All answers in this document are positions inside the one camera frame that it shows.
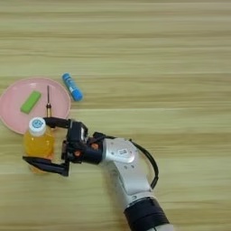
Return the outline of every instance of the pink plate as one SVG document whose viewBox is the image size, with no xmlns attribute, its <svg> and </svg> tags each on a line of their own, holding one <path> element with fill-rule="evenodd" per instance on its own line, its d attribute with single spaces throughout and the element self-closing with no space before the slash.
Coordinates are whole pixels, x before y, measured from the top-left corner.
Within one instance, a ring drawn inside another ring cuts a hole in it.
<svg viewBox="0 0 231 231">
<path fill-rule="evenodd" d="M 50 86 L 52 116 L 67 118 L 70 109 L 70 98 L 66 89 L 56 81 L 47 78 L 19 80 L 11 85 L 1 96 L 0 116 L 3 123 L 18 134 L 24 134 L 31 118 L 46 116 L 47 86 Z M 37 90 L 41 98 L 29 115 L 22 113 L 20 107 L 28 96 Z"/>
</svg>

